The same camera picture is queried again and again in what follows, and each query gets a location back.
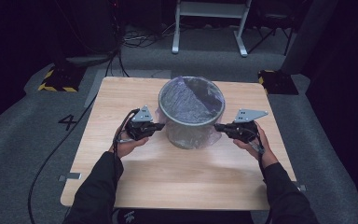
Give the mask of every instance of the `white metal stand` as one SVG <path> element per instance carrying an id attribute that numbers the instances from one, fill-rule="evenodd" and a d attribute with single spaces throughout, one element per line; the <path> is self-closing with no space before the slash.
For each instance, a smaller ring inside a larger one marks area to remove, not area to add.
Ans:
<path id="1" fill-rule="evenodd" d="M 241 35 L 246 18 L 248 17 L 249 8 L 252 0 L 246 0 L 245 4 L 222 4 L 222 3 L 203 3 L 203 2 L 186 2 L 177 0 L 175 15 L 175 34 L 173 37 L 172 53 L 179 52 L 180 38 L 180 16 L 200 16 L 200 17 L 221 17 L 241 19 L 240 29 L 234 31 L 238 48 L 242 57 L 248 56 L 245 46 L 243 45 Z"/>

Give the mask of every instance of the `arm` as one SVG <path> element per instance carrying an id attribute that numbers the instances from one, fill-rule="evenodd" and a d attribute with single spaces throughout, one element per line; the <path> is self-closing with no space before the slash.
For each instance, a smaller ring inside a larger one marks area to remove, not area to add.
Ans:
<path id="1" fill-rule="evenodd" d="M 116 181 L 123 174 L 121 158 L 142 146 L 148 138 L 119 144 L 117 156 L 113 146 L 101 156 L 92 168 L 89 177 L 78 189 L 74 204 L 63 223 L 112 223 L 113 206 L 116 200 Z"/>
<path id="2" fill-rule="evenodd" d="M 264 130 L 258 124 L 257 129 L 265 149 L 262 164 L 265 169 L 267 197 L 273 223 L 319 223 L 310 208 L 308 199 L 292 183 L 289 175 L 269 147 L 269 141 Z M 257 152 L 249 144 L 244 144 L 238 139 L 234 140 L 234 144 L 246 149 L 258 160 Z"/>

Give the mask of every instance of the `black curtain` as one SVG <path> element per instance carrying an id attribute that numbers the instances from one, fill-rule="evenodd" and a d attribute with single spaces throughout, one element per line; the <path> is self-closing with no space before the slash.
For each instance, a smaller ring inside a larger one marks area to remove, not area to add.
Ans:
<path id="1" fill-rule="evenodd" d="M 313 110 L 358 189 L 358 1 L 338 2 L 302 74 L 310 78 Z"/>

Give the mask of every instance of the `person's right hand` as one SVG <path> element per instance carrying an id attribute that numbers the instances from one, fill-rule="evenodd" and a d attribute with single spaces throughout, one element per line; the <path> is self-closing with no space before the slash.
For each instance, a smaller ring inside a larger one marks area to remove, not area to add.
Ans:
<path id="1" fill-rule="evenodd" d="M 262 157 L 262 163 L 263 163 L 263 167 L 266 168 L 267 166 L 278 162 L 278 159 L 275 157 L 274 153 L 271 151 L 271 148 L 269 147 L 269 140 L 267 139 L 264 130 L 260 127 L 260 125 L 257 122 L 255 122 L 255 124 L 257 125 L 257 130 L 258 133 L 260 134 L 261 143 L 265 149 L 265 153 L 263 154 Z M 245 144 L 239 139 L 234 139 L 233 143 L 238 147 L 248 151 L 249 154 L 251 154 L 253 157 L 255 157 L 255 159 L 258 160 L 258 153 L 250 144 Z M 256 138 L 253 141 L 253 143 L 259 145 L 258 139 Z"/>

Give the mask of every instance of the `black jacket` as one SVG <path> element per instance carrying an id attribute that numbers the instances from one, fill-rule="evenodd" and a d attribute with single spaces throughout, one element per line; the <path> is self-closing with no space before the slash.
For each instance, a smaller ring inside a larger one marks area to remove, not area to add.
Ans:
<path id="1" fill-rule="evenodd" d="M 123 173 L 121 160 L 117 162 L 118 170 L 115 171 L 114 154 L 104 152 L 78 189 L 71 211 L 63 223 L 112 224 L 115 180 Z M 298 191 L 280 163 L 268 166 L 265 175 L 272 223 L 319 223 L 307 198 Z"/>

